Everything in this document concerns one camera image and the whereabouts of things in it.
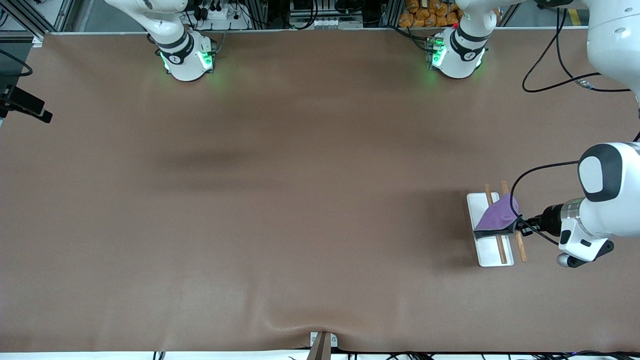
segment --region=chopstick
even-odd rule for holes
[[[491,196],[491,188],[489,184],[484,186],[484,194],[486,195],[486,200],[489,203],[489,206],[493,205],[493,197]],[[504,244],[502,243],[502,236],[496,235],[495,240],[498,243],[498,251],[500,252],[500,262],[503,264],[507,263],[507,254],[504,253]]]
[[[509,193],[509,187],[507,186],[507,182],[505,180],[502,180],[501,185],[502,185],[502,194],[507,195]],[[524,250],[524,242],[522,241],[522,233],[520,232],[520,230],[516,230],[516,241],[518,242],[518,251],[520,251],[520,260],[522,260],[523,263],[526,263],[527,253]]]

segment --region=purple cloth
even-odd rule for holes
[[[474,231],[492,231],[508,228],[517,219],[509,205],[511,194],[505,194],[484,212]],[[518,202],[513,199],[513,208],[520,212]]]

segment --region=brown tablecloth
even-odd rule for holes
[[[640,242],[577,270],[480,268],[465,195],[637,132],[631,94],[520,82],[552,31],[497,31],[470,78],[392,31],[231,34],[179,83],[143,36],[47,36],[0,130],[0,349],[640,350]],[[565,62],[589,71],[585,30]],[[531,87],[564,79],[553,54]],[[594,84],[607,85],[606,79]],[[532,174],[526,216],[580,195]]]

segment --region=white tray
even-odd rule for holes
[[[500,199],[498,193],[491,193],[493,202]],[[467,205],[469,206],[469,217],[471,218],[471,230],[476,228],[476,225],[482,218],[484,212],[489,208],[489,203],[486,201],[486,195],[484,193],[470,193],[467,194]],[[513,265],[513,253],[511,252],[511,244],[509,242],[509,236],[500,236],[502,244],[504,245],[504,253],[507,255],[507,263],[502,264],[500,262],[500,251],[498,250],[498,242],[495,236],[487,236],[484,238],[476,238],[474,235],[474,243],[476,245],[476,252],[478,254],[478,263],[480,266],[511,266]]]

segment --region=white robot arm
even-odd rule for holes
[[[557,262],[578,267],[611,252],[612,236],[640,237],[640,143],[600,143],[580,157],[585,197],[549,206],[527,223],[560,237]],[[523,234],[531,233],[522,229]]]
[[[456,0],[465,14],[457,28],[447,28],[435,35],[443,44],[431,54],[431,64],[454,79],[471,75],[480,66],[484,46],[497,25],[493,9],[522,3],[525,0]]]
[[[493,9],[523,0],[456,0],[465,11],[456,29],[446,29],[431,62],[445,75],[465,78],[480,65],[495,29]],[[589,9],[587,54],[602,75],[640,94],[640,3],[637,0],[545,0],[552,6]],[[612,236],[640,237],[640,143],[601,143],[578,165],[585,197],[548,207],[527,223],[560,237],[557,262],[578,267],[613,250]],[[528,228],[523,234],[531,234]]]
[[[105,0],[142,25],[160,48],[164,67],[176,79],[192,81],[213,68],[211,39],[187,31],[177,13],[187,0]]]

